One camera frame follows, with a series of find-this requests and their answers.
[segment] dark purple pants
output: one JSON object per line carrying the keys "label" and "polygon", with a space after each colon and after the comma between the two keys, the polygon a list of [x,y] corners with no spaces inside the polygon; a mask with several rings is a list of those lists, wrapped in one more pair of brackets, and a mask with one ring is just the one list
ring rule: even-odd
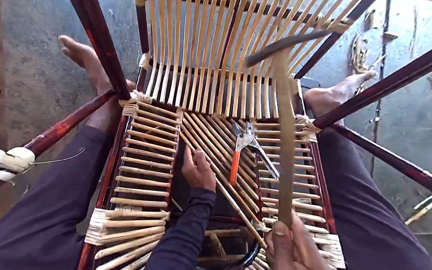
{"label": "dark purple pants", "polygon": [[[432,260],[384,199],[355,146],[331,130],[321,132],[321,159],[337,232],[350,270],[432,270]],[[83,126],[55,163],[0,220],[0,270],[71,270],[83,236],[75,226],[87,215],[111,138]],[[153,250],[145,269],[194,269],[215,194],[194,189],[177,224]]]}

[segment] finger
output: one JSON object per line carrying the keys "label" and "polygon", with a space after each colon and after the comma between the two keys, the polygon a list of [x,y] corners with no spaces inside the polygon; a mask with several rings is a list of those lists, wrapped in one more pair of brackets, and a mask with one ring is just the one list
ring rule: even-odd
{"label": "finger", "polygon": [[206,156],[201,149],[196,149],[196,154],[194,155],[194,159],[196,160],[196,165],[198,169],[209,169],[209,163],[206,160]]}
{"label": "finger", "polygon": [[293,259],[293,243],[289,228],[281,221],[273,224],[274,268],[296,269]]}
{"label": "finger", "polygon": [[184,164],[190,164],[190,165],[194,165],[195,163],[193,162],[193,156],[191,155],[191,149],[189,148],[189,146],[186,146],[186,149],[184,149]]}

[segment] leg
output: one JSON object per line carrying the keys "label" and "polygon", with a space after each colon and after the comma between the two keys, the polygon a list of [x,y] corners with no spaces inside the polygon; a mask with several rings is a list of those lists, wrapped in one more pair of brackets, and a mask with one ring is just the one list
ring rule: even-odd
{"label": "leg", "polygon": [[[316,116],[324,115],[373,76],[367,72],[328,89],[311,89],[305,100]],[[381,195],[355,145],[330,128],[320,132],[318,142],[347,268],[431,270],[428,253]]]}

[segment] concrete floor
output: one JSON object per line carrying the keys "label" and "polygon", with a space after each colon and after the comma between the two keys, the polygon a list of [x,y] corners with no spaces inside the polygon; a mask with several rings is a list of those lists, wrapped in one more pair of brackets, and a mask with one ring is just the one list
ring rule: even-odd
{"label": "concrete floor", "polygon": [[[141,54],[132,0],[99,1],[116,50],[129,79],[136,79]],[[57,36],[66,34],[89,44],[69,0],[1,1],[6,57],[8,147],[15,147],[62,119],[95,95],[83,69],[63,53]],[[358,32],[368,40],[367,64],[386,52],[384,78],[432,48],[432,1],[376,0],[374,27],[363,32],[362,18],[343,35],[307,76],[332,86],[352,74],[351,44]],[[384,43],[384,25],[398,38]],[[377,82],[374,79],[368,85]],[[347,117],[350,128],[432,172],[432,86],[424,77]],[[54,159],[74,132],[39,158]],[[431,193],[377,158],[361,156],[385,197],[403,219]],[[35,185],[47,169],[38,165],[16,181],[16,194]],[[432,211],[411,229],[432,256]]]}

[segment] bamboo stick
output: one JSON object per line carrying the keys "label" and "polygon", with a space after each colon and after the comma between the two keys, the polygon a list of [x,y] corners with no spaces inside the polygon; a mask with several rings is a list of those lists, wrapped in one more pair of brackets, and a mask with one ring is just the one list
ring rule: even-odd
{"label": "bamboo stick", "polygon": [[[264,162],[262,161],[258,161],[258,165],[264,165]],[[278,166],[279,162],[273,162],[273,165]],[[303,164],[294,164],[294,168],[295,169],[305,169],[305,170],[309,170],[312,171],[315,169],[314,166],[311,165],[303,165]]]}
{"label": "bamboo stick", "polygon": [[171,186],[171,184],[168,182],[159,182],[159,181],[139,179],[139,178],[134,178],[134,177],[120,176],[120,175],[116,176],[116,181],[135,183],[135,184],[153,186],[153,187],[166,187],[166,188],[168,188]]}
{"label": "bamboo stick", "polygon": [[129,228],[129,227],[155,227],[164,226],[166,221],[154,220],[107,220],[103,223],[105,228]]}
{"label": "bamboo stick", "polygon": [[120,218],[120,217],[135,217],[135,218],[158,218],[163,219],[168,216],[168,212],[159,211],[120,211],[120,210],[111,210],[106,212],[106,217],[108,218]]}
{"label": "bamboo stick", "polygon": [[167,178],[167,179],[173,178],[173,175],[171,173],[164,173],[164,172],[147,170],[147,169],[132,168],[132,167],[128,167],[128,166],[120,166],[119,170],[121,170],[123,172],[133,173],[133,174],[152,175],[152,176],[157,176],[157,177]]}
{"label": "bamboo stick", "polygon": [[149,259],[149,257],[151,256],[151,252],[142,256],[141,258],[137,259],[136,261],[132,262],[131,264],[125,266],[124,268],[122,268],[121,270],[134,270],[137,269],[139,267],[141,267],[142,265],[145,265]]}
{"label": "bamboo stick", "polygon": [[177,138],[178,137],[174,133],[166,132],[164,130],[160,130],[160,129],[157,129],[157,128],[154,128],[154,127],[150,127],[150,126],[147,126],[147,125],[138,124],[138,123],[135,123],[135,122],[132,122],[131,126],[133,126],[135,128],[144,129],[144,130],[147,130],[147,131],[150,131],[150,132],[158,133],[158,134],[161,134],[161,135],[164,135],[164,136],[168,136],[168,137],[171,137],[171,138]]}
{"label": "bamboo stick", "polygon": [[158,127],[162,127],[162,128],[168,129],[170,131],[174,131],[174,132],[178,131],[177,127],[170,126],[168,124],[164,124],[164,123],[161,123],[161,122],[158,122],[158,121],[155,121],[155,120],[151,120],[151,119],[148,119],[148,118],[144,118],[144,117],[141,117],[141,116],[134,117],[134,121],[152,124],[152,125],[155,125],[155,126],[158,126]]}
{"label": "bamboo stick", "polygon": [[149,228],[144,228],[139,230],[118,232],[118,233],[101,236],[99,238],[99,241],[102,242],[103,244],[107,244],[115,241],[123,241],[127,239],[133,239],[133,238],[163,233],[164,230],[165,230],[164,226],[159,226],[159,227],[149,227]]}
{"label": "bamboo stick", "polygon": [[139,256],[146,254],[150,250],[154,249],[156,245],[158,244],[159,240],[156,240],[154,242],[145,244],[133,251],[130,251],[122,256],[117,257],[116,259],[113,259],[111,261],[106,262],[103,265],[100,265],[96,268],[96,270],[111,270],[117,266],[122,265],[125,262],[131,261],[134,258],[138,258]]}
{"label": "bamboo stick", "polygon": [[[261,192],[263,192],[263,193],[279,194],[279,190],[278,189],[260,187],[259,190],[261,190]],[[315,200],[321,199],[321,197],[318,196],[318,195],[309,194],[309,193],[302,193],[302,192],[293,192],[293,197],[297,197],[297,198],[309,198],[309,199],[315,199]]]}
{"label": "bamboo stick", "polygon": [[98,260],[98,259],[103,258],[105,256],[115,254],[115,253],[121,252],[121,251],[126,250],[126,249],[137,248],[137,247],[145,245],[147,243],[154,242],[155,240],[159,240],[161,238],[161,236],[163,236],[163,234],[164,233],[162,233],[162,232],[155,233],[155,234],[152,234],[149,236],[142,237],[140,239],[120,243],[120,244],[114,245],[112,247],[101,249],[96,253],[96,255],[94,256],[94,259]]}
{"label": "bamboo stick", "polygon": [[[234,196],[240,201],[240,203],[243,205],[243,207],[249,213],[249,215],[251,216],[251,218],[255,222],[259,222],[259,220],[256,218],[256,216],[251,211],[251,209],[243,201],[243,198],[241,198],[241,196],[236,192],[236,190],[234,190],[234,188],[231,186],[231,184],[228,181],[228,179],[223,175],[223,173],[219,170],[219,168],[216,167],[216,165],[214,164],[213,160],[217,161],[218,159],[213,155],[213,153],[211,151],[209,151],[209,149],[204,144],[202,145],[203,147],[201,148],[201,146],[196,142],[196,140],[191,136],[191,134],[188,133],[188,131],[186,130],[186,128],[184,126],[183,126],[183,131],[188,135],[188,138],[195,145],[195,147],[203,150],[203,153],[206,156],[207,160],[209,161],[209,164],[210,164],[211,168],[213,169],[213,172],[215,172],[216,175],[219,176],[219,179],[221,179],[221,180],[223,180],[225,182],[226,186],[231,190],[231,192],[234,194]],[[190,146],[190,148],[191,148],[192,151],[196,150],[194,147],[192,147],[191,143],[189,143],[188,139],[185,136],[182,135],[181,138],[186,142],[187,145]],[[267,248],[266,243],[263,241],[263,239],[258,234],[258,232],[254,228],[254,226],[251,224],[251,222],[248,220],[248,218],[244,215],[244,213],[241,210],[241,208],[236,204],[236,201],[234,201],[234,199],[227,192],[227,190],[224,188],[224,186],[221,184],[221,182],[218,180],[218,178],[216,178],[216,185],[218,186],[219,190],[224,194],[224,196],[226,197],[226,199],[229,201],[230,205],[234,208],[234,210],[238,213],[238,215],[243,219],[244,223],[248,227],[248,229],[251,232],[251,234],[256,238],[256,240],[260,243],[260,245],[264,249],[266,249]]]}
{"label": "bamboo stick", "polygon": [[138,140],[129,139],[129,138],[127,138],[125,141],[127,143],[129,143],[129,144],[144,146],[144,147],[147,147],[147,148],[154,148],[154,149],[165,151],[165,152],[168,152],[168,153],[176,153],[176,150],[174,148],[168,148],[168,147],[160,146],[160,145],[157,145],[157,144],[150,144],[150,143],[147,143],[147,142],[138,141]]}
{"label": "bamboo stick", "polygon": [[149,116],[149,117],[154,118],[154,119],[162,120],[162,121],[171,123],[173,125],[179,125],[179,122],[176,121],[176,120],[172,120],[172,119],[169,119],[167,117],[164,117],[164,116],[161,116],[161,115],[158,115],[158,114],[154,114],[152,112],[148,112],[148,111],[145,111],[145,110],[142,110],[142,109],[137,109],[136,113],[138,115]]}
{"label": "bamboo stick", "polygon": [[[267,197],[261,197],[261,201],[262,202],[275,203],[276,205],[279,203],[278,199],[267,198]],[[302,208],[302,209],[313,210],[313,211],[322,211],[323,210],[323,208],[321,206],[319,206],[319,205],[300,203],[300,202],[298,202],[296,200],[293,200],[292,206],[297,207],[297,208]]]}
{"label": "bamboo stick", "polygon": [[[276,208],[261,207],[261,212],[273,214],[273,215],[278,215],[279,210]],[[319,223],[325,223],[326,222],[326,219],[324,219],[320,216],[316,216],[316,215],[310,215],[310,214],[296,212],[296,216],[300,219],[304,219],[304,220],[308,220],[308,221],[319,222]]]}
{"label": "bamboo stick", "polygon": [[157,167],[157,168],[161,168],[161,169],[167,169],[167,170],[173,169],[173,166],[171,166],[169,164],[156,163],[156,162],[152,162],[152,161],[127,157],[127,156],[121,156],[121,160],[125,161],[125,162],[129,162],[129,163],[138,163],[138,164]]}
{"label": "bamboo stick", "polygon": [[[260,175],[271,175],[271,173],[268,170],[260,169],[258,170]],[[302,173],[293,173],[294,177],[297,178],[304,178],[304,179],[315,179],[316,176],[312,174],[302,174]]]}
{"label": "bamboo stick", "polygon": [[129,147],[123,147],[123,151],[126,153],[140,154],[140,155],[144,155],[144,156],[159,158],[159,159],[170,161],[170,162],[172,162],[174,160],[174,158],[171,156],[165,156],[165,155],[161,155],[161,154],[157,154],[157,153],[153,153],[153,152],[148,152],[145,150],[129,148]]}
{"label": "bamboo stick", "polygon": [[122,192],[122,193],[132,193],[132,194],[141,194],[141,195],[152,195],[152,196],[162,196],[169,197],[170,194],[166,191],[157,191],[157,190],[147,190],[147,189],[137,189],[137,188],[127,188],[127,187],[115,187],[114,192]]}
{"label": "bamboo stick", "polygon": [[[266,177],[260,177],[259,181],[261,182],[268,182],[268,183],[275,183],[279,184],[279,180],[276,180],[274,178],[266,178]],[[293,186],[298,187],[307,187],[309,189],[318,189],[319,187],[315,184],[309,184],[309,183],[300,183],[300,182],[293,182]]]}

